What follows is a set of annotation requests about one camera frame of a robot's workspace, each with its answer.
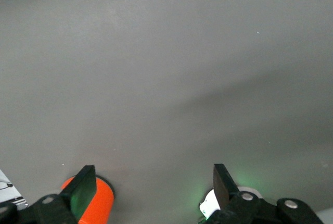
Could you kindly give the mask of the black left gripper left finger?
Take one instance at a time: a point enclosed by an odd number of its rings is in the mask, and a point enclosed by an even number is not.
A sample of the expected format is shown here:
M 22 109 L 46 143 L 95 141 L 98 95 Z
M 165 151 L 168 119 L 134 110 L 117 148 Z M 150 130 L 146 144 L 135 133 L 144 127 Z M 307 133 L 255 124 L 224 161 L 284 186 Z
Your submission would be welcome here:
M 1 203 L 1 223 L 78 223 L 96 192 L 95 166 L 85 165 L 59 194 L 45 195 L 22 210 Z

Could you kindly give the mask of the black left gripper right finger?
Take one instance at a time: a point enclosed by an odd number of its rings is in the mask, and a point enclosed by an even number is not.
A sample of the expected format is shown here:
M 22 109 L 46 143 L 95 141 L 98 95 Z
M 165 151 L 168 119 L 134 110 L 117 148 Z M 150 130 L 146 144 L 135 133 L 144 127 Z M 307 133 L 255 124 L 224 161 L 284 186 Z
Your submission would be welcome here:
M 214 164 L 213 189 L 219 209 L 204 223 L 322 223 L 301 200 L 280 198 L 272 205 L 250 191 L 241 191 L 224 164 Z

